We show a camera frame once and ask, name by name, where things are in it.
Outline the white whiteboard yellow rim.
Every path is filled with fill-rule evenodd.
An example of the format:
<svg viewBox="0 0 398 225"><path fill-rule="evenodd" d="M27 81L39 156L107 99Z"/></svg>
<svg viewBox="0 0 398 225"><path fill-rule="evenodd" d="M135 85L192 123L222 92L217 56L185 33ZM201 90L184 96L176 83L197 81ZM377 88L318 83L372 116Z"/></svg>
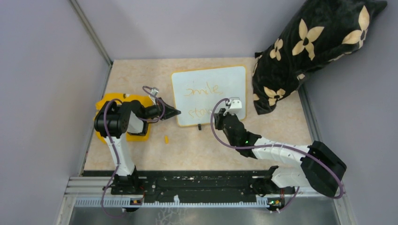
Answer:
<svg viewBox="0 0 398 225"><path fill-rule="evenodd" d="M237 116L246 118L245 66L174 72L171 81L180 127L210 123L210 111L223 98L239 98L242 109Z"/></svg>

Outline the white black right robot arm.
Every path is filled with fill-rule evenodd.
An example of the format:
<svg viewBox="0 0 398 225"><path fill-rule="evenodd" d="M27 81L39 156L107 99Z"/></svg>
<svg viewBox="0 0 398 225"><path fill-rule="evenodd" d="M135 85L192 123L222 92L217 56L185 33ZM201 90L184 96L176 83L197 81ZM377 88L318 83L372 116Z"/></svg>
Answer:
<svg viewBox="0 0 398 225"><path fill-rule="evenodd" d="M311 187L330 198L342 195L342 178L347 166L323 142L314 141L310 145L274 142L247 131L237 116L224 108L213 114L213 122L212 129L221 130L228 140L224 146L247 158L290 165L289 168L277 166L264 180L268 192L277 193L286 187Z"/></svg>

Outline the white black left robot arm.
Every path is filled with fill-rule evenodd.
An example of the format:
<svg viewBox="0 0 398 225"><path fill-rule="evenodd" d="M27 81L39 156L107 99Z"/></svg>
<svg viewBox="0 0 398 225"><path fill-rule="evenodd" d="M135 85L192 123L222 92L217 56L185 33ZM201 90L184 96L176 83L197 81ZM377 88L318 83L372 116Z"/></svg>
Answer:
<svg viewBox="0 0 398 225"><path fill-rule="evenodd" d="M160 120L168 120L181 114L181 111L166 104L162 98L150 106L139 100L104 100L96 104L94 129L103 138L111 151L115 170L107 187L122 186L129 194L140 190L141 182L136 176L136 165L127 149L129 135L144 137L149 125Z"/></svg>

